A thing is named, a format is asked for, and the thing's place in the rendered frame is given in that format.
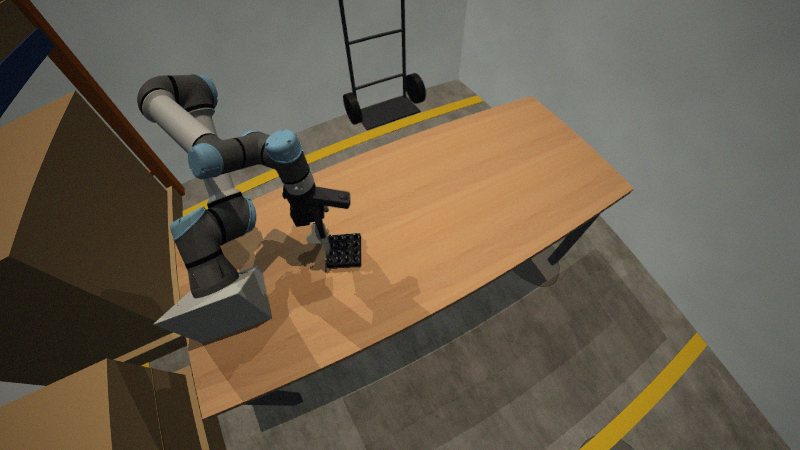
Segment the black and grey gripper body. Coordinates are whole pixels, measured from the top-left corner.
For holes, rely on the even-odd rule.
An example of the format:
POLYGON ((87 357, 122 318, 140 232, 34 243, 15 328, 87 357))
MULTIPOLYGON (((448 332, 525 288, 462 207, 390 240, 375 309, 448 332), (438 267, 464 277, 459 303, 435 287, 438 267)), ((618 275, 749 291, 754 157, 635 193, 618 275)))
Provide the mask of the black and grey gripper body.
POLYGON ((296 227, 310 225, 311 222, 315 222, 316 215, 318 214, 320 214, 321 218, 324 219, 324 206, 307 204, 306 197, 309 197, 314 192, 315 188, 316 185, 314 182, 313 186, 308 192, 302 195, 291 195, 287 193, 285 186, 283 186, 282 196, 284 199, 287 199, 290 204, 290 217, 292 218, 296 227))

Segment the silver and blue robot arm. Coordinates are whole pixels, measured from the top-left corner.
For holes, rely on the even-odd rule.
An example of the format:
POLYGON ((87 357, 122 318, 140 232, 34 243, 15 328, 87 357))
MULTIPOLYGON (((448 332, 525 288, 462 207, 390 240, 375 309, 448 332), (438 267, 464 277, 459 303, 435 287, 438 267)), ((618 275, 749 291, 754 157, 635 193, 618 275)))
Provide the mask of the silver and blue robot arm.
POLYGON ((215 293, 239 278, 220 246, 255 227, 254 204, 234 187, 229 172, 255 165, 275 169, 291 195, 302 195, 314 184, 301 143, 291 130, 217 137, 212 120, 217 97, 212 80, 196 74, 153 77, 137 97, 144 117, 188 153, 189 167, 195 177, 204 179, 209 195, 208 210, 202 206, 170 225, 194 298, 215 293))

